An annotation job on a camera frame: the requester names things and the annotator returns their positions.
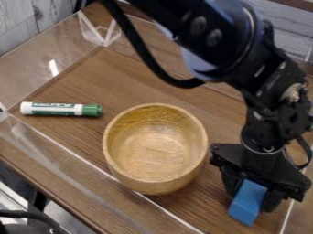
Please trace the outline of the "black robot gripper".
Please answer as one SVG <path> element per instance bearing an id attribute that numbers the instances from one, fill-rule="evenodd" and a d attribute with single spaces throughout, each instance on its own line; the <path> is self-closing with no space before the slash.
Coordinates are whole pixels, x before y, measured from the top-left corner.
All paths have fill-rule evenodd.
<path id="1" fill-rule="evenodd" d="M 213 144 L 210 163 L 221 170 L 228 194 L 234 197 L 245 179 L 268 191 L 262 212 L 273 212 L 284 199 L 303 201 L 312 187 L 309 178 L 300 172 L 312 160 L 304 133 L 312 128 L 311 120 L 246 120 L 238 144 Z M 307 162 L 297 165 L 286 155 L 286 144 L 296 140 L 307 152 Z"/>

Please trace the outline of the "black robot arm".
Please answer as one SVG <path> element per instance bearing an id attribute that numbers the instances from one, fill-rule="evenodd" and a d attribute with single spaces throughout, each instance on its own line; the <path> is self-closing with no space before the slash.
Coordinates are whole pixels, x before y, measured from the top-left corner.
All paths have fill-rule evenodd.
<path id="1" fill-rule="evenodd" d="M 225 189 L 237 197 L 245 181 L 265 187 L 261 209 L 273 211 L 285 199 L 303 200 L 312 187 L 286 145 L 307 146 L 313 131 L 313 102 L 307 75 L 274 41 L 273 24 L 258 18 L 244 0 L 127 0 L 182 48 L 193 73 L 178 80 L 150 53 L 118 0 L 101 0 L 138 56 L 166 83 L 182 89 L 224 82 L 248 105 L 236 144 L 213 144 L 210 163 L 221 170 Z"/>

